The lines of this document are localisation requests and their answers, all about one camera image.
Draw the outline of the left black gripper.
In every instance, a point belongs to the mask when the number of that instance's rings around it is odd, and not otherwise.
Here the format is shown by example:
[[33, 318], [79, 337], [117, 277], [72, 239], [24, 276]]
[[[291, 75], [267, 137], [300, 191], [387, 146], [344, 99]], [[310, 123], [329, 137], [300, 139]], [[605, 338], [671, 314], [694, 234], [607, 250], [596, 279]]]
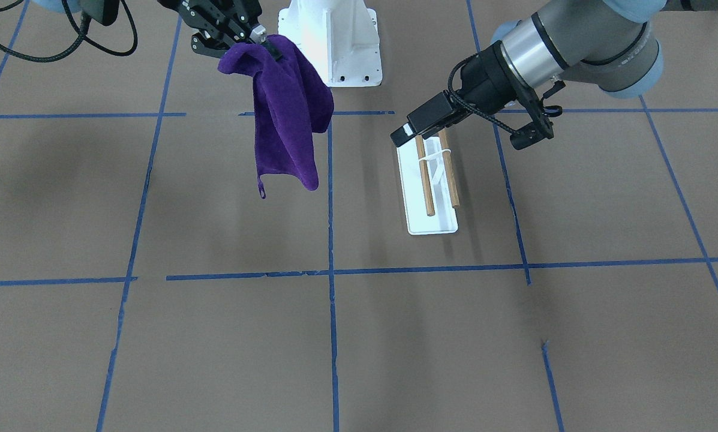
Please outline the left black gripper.
[[495, 114], [516, 99], [512, 72], [503, 55], [503, 43], [463, 59], [452, 69], [462, 87], [441, 91], [406, 116], [406, 122], [390, 134], [396, 148], [421, 135], [428, 139], [441, 129], [458, 125], [470, 115], [500, 124]]

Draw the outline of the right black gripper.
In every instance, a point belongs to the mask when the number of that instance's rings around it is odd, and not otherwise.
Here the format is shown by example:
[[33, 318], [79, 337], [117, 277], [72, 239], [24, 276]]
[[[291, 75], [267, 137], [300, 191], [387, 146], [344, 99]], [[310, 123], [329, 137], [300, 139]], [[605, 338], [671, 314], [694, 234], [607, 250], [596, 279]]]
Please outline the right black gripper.
[[159, 1], [162, 7], [177, 12], [190, 28], [202, 33], [191, 37], [194, 53], [222, 58], [238, 41], [263, 46], [274, 61], [282, 53], [269, 41], [268, 32], [259, 24], [263, 13], [258, 1]]

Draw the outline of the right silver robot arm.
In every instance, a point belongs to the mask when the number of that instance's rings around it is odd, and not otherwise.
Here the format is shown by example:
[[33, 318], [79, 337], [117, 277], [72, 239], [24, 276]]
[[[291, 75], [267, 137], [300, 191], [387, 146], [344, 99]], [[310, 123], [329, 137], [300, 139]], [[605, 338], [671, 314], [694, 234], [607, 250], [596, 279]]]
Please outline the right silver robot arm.
[[[113, 56], [132, 55], [139, 45], [134, 17], [125, 1], [38, 1], [36, 4], [58, 13], [82, 12], [88, 19], [104, 26], [116, 22], [119, 9], [123, 8], [133, 35], [130, 49], [112, 51], [88, 37], [85, 41]], [[159, 4], [178, 13], [190, 28], [197, 31], [192, 36], [191, 47], [198, 55], [222, 58], [235, 44], [259, 44], [274, 59], [281, 58], [279, 50], [268, 41], [266, 28], [259, 22], [262, 10], [257, 1], [159, 1]]]

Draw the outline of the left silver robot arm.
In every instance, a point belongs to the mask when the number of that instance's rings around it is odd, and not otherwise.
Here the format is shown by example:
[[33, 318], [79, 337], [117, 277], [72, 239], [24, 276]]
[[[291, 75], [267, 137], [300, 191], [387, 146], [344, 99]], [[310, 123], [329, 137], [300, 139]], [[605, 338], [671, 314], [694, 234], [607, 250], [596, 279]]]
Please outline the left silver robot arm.
[[552, 139], [552, 119], [562, 109], [545, 101], [566, 82], [591, 83], [622, 99], [656, 84], [664, 54], [651, 21], [661, 11], [718, 11], [718, 1], [548, 2], [530, 17], [502, 25], [490, 46], [460, 61], [446, 90], [414, 109], [390, 139], [401, 147], [469, 115], [509, 132], [517, 150]]

